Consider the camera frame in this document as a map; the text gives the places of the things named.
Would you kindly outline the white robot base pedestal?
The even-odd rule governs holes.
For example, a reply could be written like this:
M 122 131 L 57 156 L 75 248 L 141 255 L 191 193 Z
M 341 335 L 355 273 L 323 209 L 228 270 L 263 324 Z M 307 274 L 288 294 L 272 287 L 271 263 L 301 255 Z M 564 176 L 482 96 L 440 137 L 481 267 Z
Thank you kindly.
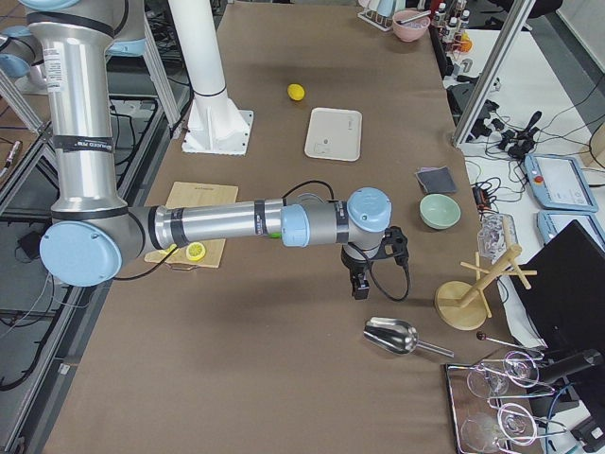
M 238 109 L 228 95 L 210 3 L 174 0 L 169 7 L 194 93 L 182 150 L 245 155 L 253 112 Z

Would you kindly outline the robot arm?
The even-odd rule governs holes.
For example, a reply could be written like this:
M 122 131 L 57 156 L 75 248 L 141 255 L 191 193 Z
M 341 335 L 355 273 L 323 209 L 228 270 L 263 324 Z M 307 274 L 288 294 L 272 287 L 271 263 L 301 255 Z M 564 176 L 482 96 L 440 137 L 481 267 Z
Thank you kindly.
M 40 242 L 48 272 L 74 287 L 120 278 L 122 267 L 154 250 L 173 253 L 202 240 L 278 236 L 288 247 L 337 244 L 352 294 L 364 299 L 372 265 L 391 258 L 400 229 L 391 203 L 364 187 L 347 200 L 304 195 L 227 205 L 145 205 L 141 182 L 118 193 L 107 80 L 114 49 L 146 46 L 140 1 L 27 1 L 28 30 L 43 50 L 59 194 Z

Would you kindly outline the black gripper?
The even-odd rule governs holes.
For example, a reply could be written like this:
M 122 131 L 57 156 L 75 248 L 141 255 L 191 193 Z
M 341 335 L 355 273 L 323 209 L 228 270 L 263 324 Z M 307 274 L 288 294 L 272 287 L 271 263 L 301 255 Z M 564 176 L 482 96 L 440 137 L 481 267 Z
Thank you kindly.
M 361 249 L 355 243 L 347 243 L 341 248 L 341 261 L 348 268 L 352 286 L 352 296 L 367 299 L 370 292 L 368 279 L 372 262 L 384 257 L 384 247 Z

